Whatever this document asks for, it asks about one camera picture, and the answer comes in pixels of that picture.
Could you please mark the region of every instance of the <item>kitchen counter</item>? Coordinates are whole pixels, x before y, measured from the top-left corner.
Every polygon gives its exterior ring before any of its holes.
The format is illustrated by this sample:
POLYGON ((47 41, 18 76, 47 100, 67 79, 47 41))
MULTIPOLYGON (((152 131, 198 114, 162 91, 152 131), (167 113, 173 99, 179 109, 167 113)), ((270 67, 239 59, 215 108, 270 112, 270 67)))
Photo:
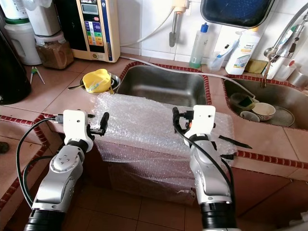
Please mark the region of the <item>kitchen counter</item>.
MULTIPOLYGON (((188 67, 188 63, 161 60, 150 57, 130 55, 151 63, 188 67)), ((95 104, 96 95, 85 92, 82 88, 67 90, 67 87, 79 85, 85 73, 105 68, 120 76, 124 68, 133 61, 119 59, 115 64, 100 61, 75 60, 65 70, 47 69, 38 66, 46 84, 35 76, 32 92, 23 101, 7 106, 36 113, 57 114, 65 109, 81 109, 90 112, 95 104)), ((30 77, 31 67, 26 67, 30 77)), ((206 65, 203 72, 209 73, 206 65)), ((215 74, 227 74, 224 69, 215 74)), ((255 74, 244 75, 256 77, 255 74)), ((267 173, 298 180, 308 180, 308 131, 283 128, 244 120, 237 116, 227 105, 222 80, 209 77, 212 104, 218 112, 231 115, 234 124, 235 139, 249 144, 253 149, 238 148, 237 158, 233 163, 236 168, 267 173)), ((50 123, 50 128, 62 132, 62 125, 50 123)))

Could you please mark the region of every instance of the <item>stainless steel sink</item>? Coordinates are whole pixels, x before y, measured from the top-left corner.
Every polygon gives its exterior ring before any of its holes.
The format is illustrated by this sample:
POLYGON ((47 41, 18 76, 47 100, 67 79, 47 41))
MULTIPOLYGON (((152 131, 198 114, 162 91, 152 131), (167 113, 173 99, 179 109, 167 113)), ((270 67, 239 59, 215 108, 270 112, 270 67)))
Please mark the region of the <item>stainless steel sink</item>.
MULTIPOLYGON (((308 130, 308 97, 291 87, 267 84, 265 88, 257 81, 234 79, 251 91, 260 102, 269 103, 289 110, 295 118, 292 128, 308 130)), ((224 81, 228 98, 234 93, 246 93, 243 89, 227 80, 224 81)))
POLYGON ((117 93, 179 106, 206 104, 202 76, 179 74, 144 65, 134 66, 127 71, 117 93))

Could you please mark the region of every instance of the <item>white hose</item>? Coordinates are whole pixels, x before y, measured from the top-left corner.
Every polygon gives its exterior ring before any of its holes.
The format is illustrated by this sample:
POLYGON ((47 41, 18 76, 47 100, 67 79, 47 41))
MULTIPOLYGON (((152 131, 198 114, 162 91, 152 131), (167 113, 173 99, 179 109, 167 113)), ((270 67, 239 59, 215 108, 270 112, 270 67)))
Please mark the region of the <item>white hose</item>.
POLYGON ((140 60, 140 59, 135 59, 135 58, 130 58, 130 57, 127 57, 127 56, 120 56, 120 58, 123 58, 123 59, 130 59, 130 60, 133 60, 133 61, 138 61, 138 62, 141 62, 141 63, 144 63, 144 64, 147 64, 149 66, 154 66, 154 67, 157 67, 159 69, 162 69, 162 70, 165 70, 165 71, 171 71, 171 72, 175 72, 175 73, 182 73, 182 74, 196 74, 196 75, 203 75, 203 76, 212 76, 212 77, 217 77, 217 78, 222 78, 222 79, 226 79, 234 84, 236 84, 237 86, 239 86, 240 88, 242 88, 243 90, 245 90, 247 93, 249 93, 253 99, 256 97, 253 93, 251 93, 249 90, 247 90, 246 88, 244 88, 241 84, 239 84, 238 82, 234 81, 233 79, 231 78, 228 78, 228 77, 225 77, 225 76, 221 76, 221 75, 216 75, 216 74, 211 74, 211 73, 199 73, 199 72, 191 72, 191 71, 179 71, 179 70, 174 70, 174 69, 168 69, 168 68, 164 68, 164 67, 161 67, 161 66, 157 66, 157 65, 154 65, 152 63, 149 63, 149 62, 146 62, 146 61, 143 61, 143 60, 140 60))
POLYGON ((173 12, 173 10, 174 10, 174 6, 170 8, 170 11, 169 11, 167 17, 161 22, 161 24, 159 24, 159 26, 156 27, 156 28, 154 29, 154 31, 152 31, 149 35, 144 36, 143 38, 141 38, 141 39, 139 39, 139 40, 137 40, 137 41, 135 41, 135 42, 128 42, 128 43, 120 44, 120 46, 121 46, 121 47, 126 47, 126 46, 133 45, 133 44, 135 44, 135 43, 138 43, 138 42, 141 42, 141 41, 147 39, 149 36, 151 36, 152 34, 154 34, 154 33, 165 23, 165 21, 169 18, 169 16, 170 16, 171 13, 173 12))

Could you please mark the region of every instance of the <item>bubble wrap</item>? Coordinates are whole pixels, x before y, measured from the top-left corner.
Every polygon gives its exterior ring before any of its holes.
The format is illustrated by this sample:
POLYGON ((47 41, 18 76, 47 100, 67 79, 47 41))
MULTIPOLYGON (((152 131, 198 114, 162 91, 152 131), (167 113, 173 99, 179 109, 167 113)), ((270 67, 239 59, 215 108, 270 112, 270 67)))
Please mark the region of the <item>bubble wrap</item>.
MULTIPOLYGON (((109 112, 108 129, 95 143, 103 161, 110 162, 112 187, 131 194, 184 204, 194 201, 194 177, 189 167, 189 147, 174 132, 172 108, 146 98, 121 94, 98 95, 90 120, 99 128, 105 112, 109 112)), ((180 112, 192 110, 177 106, 180 112)), ((232 118, 216 113, 212 138, 219 154, 233 154, 235 145, 218 139, 233 138, 232 118)))

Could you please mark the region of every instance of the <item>faucet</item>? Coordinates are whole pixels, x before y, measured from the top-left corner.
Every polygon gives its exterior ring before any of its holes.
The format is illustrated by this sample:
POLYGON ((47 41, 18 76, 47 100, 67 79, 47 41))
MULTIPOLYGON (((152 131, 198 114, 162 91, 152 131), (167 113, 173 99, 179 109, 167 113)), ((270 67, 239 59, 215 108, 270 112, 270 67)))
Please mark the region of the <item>faucet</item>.
POLYGON ((308 12, 303 18, 301 24, 296 25, 295 29, 292 29, 294 22, 300 17, 300 15, 308 9, 308 3, 306 3, 291 19, 288 25, 285 27, 277 41, 275 42, 274 46, 267 48, 264 51, 264 56, 266 56, 269 60, 265 73, 262 79, 261 86, 264 88, 266 87, 266 77, 269 73, 270 64, 276 62, 279 57, 285 58, 292 58, 294 51, 296 49, 296 44, 299 41, 299 38, 304 30, 304 24, 308 21, 308 12), (290 33, 291 30, 292 34, 289 38, 286 38, 287 34, 290 33))

